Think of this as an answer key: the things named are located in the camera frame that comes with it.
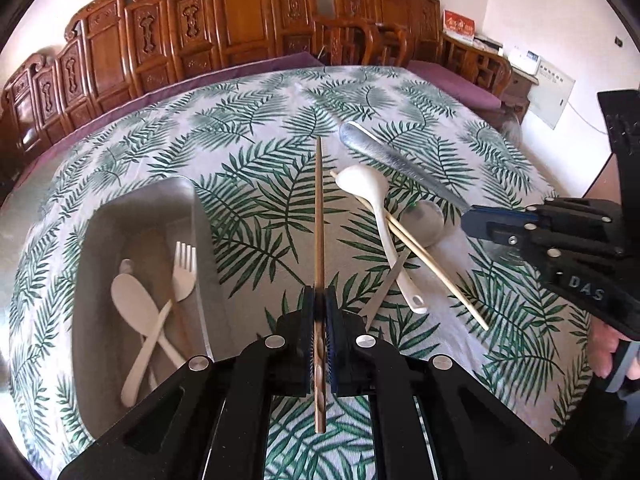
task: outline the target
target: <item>human hand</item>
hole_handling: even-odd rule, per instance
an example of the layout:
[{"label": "human hand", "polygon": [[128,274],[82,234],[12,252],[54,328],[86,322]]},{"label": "human hand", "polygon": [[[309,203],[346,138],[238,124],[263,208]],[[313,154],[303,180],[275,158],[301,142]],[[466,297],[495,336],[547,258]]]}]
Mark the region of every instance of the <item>human hand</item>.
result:
[{"label": "human hand", "polygon": [[[613,368],[613,354],[618,349],[620,340],[630,341],[616,329],[610,327],[597,317],[591,318],[587,357],[589,366],[598,377],[606,378]],[[640,379],[640,363],[635,358],[626,373],[629,379]]]}]

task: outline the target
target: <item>pink seat cushion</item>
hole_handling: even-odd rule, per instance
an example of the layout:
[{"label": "pink seat cushion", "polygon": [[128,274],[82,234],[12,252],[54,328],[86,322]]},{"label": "pink seat cushion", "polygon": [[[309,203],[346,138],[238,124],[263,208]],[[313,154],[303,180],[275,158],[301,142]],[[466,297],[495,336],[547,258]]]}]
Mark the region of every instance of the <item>pink seat cushion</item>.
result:
[{"label": "pink seat cushion", "polygon": [[502,103],[495,95],[474,85],[458,74],[450,72],[439,64],[412,59],[406,68],[409,72],[413,72],[456,98],[467,108],[500,109]]}]

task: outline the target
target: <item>gray tray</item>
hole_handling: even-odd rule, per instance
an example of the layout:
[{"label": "gray tray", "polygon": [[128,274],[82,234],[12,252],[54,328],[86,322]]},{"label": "gray tray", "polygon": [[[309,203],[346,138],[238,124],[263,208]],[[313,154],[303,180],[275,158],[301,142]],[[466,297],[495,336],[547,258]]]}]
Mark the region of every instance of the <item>gray tray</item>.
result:
[{"label": "gray tray", "polygon": [[[168,178],[103,205],[90,219],[82,244],[72,323],[78,408],[94,438],[127,412],[120,402],[120,390],[141,342],[120,317],[111,301],[110,288],[121,260],[130,257],[127,247],[136,236],[151,229],[164,234],[166,251],[171,256],[177,240],[196,247],[196,287],[179,305],[191,349],[214,360],[238,354],[218,283],[209,220],[191,181],[180,176]],[[149,290],[148,283],[141,282]],[[178,330],[173,314],[167,320],[165,333],[188,359],[188,346],[184,338],[180,339],[183,332]],[[152,368],[159,383],[175,371],[159,348],[154,351]],[[150,390],[146,382],[145,379],[138,399]]]}]

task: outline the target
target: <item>table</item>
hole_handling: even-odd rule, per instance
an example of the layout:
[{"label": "table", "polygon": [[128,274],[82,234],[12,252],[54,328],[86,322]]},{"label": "table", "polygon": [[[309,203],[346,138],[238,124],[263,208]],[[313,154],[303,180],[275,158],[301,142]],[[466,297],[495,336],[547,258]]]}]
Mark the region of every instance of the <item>table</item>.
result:
[{"label": "table", "polygon": [[[82,238],[103,203],[160,178],[190,178],[210,217],[233,338],[244,348],[300,305],[313,267],[314,138],[324,149],[326,276],[340,308],[357,312],[388,265],[375,222],[328,172],[365,160],[339,142],[356,120],[423,165],[471,204],[521,209],[553,189],[484,121],[431,84],[390,67],[307,68],[250,76],[142,108],[78,142],[26,243],[11,304],[11,374],[29,459],[55,478],[90,442],[75,400],[70,354]],[[420,198],[446,216],[431,253],[492,327],[482,332],[418,260],[430,307],[413,314],[397,289],[370,333],[404,354],[452,356],[545,439],[562,427],[590,372],[588,317],[541,288],[529,266],[491,261],[460,229],[452,206],[412,180],[390,181],[388,209]],[[328,431],[315,435],[310,399],[274,399],[267,478],[372,478],[367,399],[328,397]]]}]

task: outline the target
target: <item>floor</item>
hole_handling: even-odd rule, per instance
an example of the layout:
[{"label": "floor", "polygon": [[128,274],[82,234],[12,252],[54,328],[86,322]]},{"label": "floor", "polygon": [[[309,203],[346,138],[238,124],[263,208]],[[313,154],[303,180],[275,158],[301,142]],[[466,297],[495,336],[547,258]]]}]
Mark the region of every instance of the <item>floor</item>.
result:
[{"label": "floor", "polygon": [[26,450],[7,386],[8,367],[5,357],[9,355],[8,305],[22,245],[31,225],[38,219],[42,197],[64,156],[65,153],[60,153],[37,167],[29,178],[7,197],[0,208],[0,420],[23,453],[26,453]]}]

